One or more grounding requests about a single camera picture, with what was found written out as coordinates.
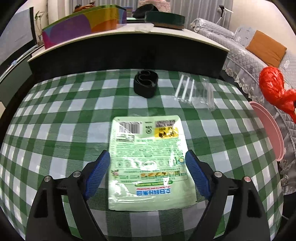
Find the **tablecloth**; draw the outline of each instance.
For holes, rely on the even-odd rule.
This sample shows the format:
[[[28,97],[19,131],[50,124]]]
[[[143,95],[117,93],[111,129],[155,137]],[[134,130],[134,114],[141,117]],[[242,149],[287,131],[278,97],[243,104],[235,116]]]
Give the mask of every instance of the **tablecloth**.
[[[111,121],[116,116],[178,115],[188,149],[227,177],[250,176],[267,212],[271,238],[281,220],[283,195],[275,155],[262,123],[239,90],[209,79],[216,109],[176,101],[181,73],[156,71],[156,95],[133,91],[137,70],[87,72],[36,84],[22,101],[7,130],[0,155],[0,205],[14,228],[25,237],[30,208],[43,178],[69,176],[108,150]],[[197,81],[201,76],[192,75]],[[108,177],[89,207],[109,240],[188,240],[207,201],[183,209],[118,212],[108,209]],[[71,232],[79,237],[67,197],[64,208]],[[217,235],[231,210],[228,197]]]

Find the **brown pillow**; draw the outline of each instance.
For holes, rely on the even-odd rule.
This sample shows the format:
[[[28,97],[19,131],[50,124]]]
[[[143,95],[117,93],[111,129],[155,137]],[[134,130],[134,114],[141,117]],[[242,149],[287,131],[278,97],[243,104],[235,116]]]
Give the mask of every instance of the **brown pillow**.
[[[266,34],[256,31],[246,50],[255,54],[268,66],[278,68],[287,48]]]

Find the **white tabletop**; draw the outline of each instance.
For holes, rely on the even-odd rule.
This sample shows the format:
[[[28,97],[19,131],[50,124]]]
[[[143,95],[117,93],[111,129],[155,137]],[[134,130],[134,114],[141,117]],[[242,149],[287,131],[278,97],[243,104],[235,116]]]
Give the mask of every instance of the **white tabletop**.
[[[183,30],[175,30],[175,29],[170,29],[170,28],[159,28],[159,27],[153,27],[153,26],[148,26],[151,25],[150,23],[128,23],[122,27],[119,27],[115,30],[109,30],[109,31],[104,31],[104,32],[98,32],[98,33],[93,33],[93,34],[88,34],[84,36],[80,36],[62,43],[59,43],[55,46],[52,46],[48,49],[45,49],[43,51],[40,51],[36,55],[34,55],[32,58],[28,60],[30,62],[31,60],[38,58],[40,55],[43,55],[53,49],[59,48],[61,46],[64,46],[69,43],[73,43],[76,41],[84,40],[84,39],[89,39],[89,38],[95,38],[95,37],[100,37],[100,36],[106,36],[106,35],[114,35],[114,34],[133,34],[133,33],[140,33],[140,34],[160,34],[160,35],[169,35],[169,36],[176,36],[180,38],[185,38],[185,39],[191,39],[194,41],[202,42],[205,44],[212,45],[214,47],[220,48],[224,51],[229,52],[229,49],[225,48],[224,46],[216,43],[215,41],[208,39],[200,34],[197,34],[193,31],[190,31],[188,29],[183,29]]]

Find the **gray quilted sofa cover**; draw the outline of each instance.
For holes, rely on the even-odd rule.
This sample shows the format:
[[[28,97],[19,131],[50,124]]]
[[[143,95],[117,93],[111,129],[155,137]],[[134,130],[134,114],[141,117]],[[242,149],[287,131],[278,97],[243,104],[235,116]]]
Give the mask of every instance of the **gray quilted sofa cover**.
[[[224,63],[223,70],[233,77],[235,82],[248,94],[249,98],[262,104],[276,120],[280,127],[286,153],[280,162],[283,178],[281,184],[284,194],[296,191],[296,125],[285,112],[268,103],[259,87],[259,75],[267,65],[247,47],[256,30],[249,27],[239,27],[235,33],[203,19],[196,19],[191,27],[193,30],[215,42],[225,46],[230,51]],[[285,89],[296,88],[296,55],[287,50],[279,69],[284,75]]]

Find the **blue gripper pad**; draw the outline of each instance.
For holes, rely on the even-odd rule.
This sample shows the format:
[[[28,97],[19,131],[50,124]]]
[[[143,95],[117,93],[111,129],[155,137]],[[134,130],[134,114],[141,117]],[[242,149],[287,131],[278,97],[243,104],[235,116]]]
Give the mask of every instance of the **blue gripper pad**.
[[[95,195],[104,175],[107,172],[109,165],[110,153],[106,151],[86,181],[86,187],[84,192],[84,198],[86,200]]]
[[[190,151],[185,155],[185,163],[200,195],[209,199],[211,196],[210,182]]]

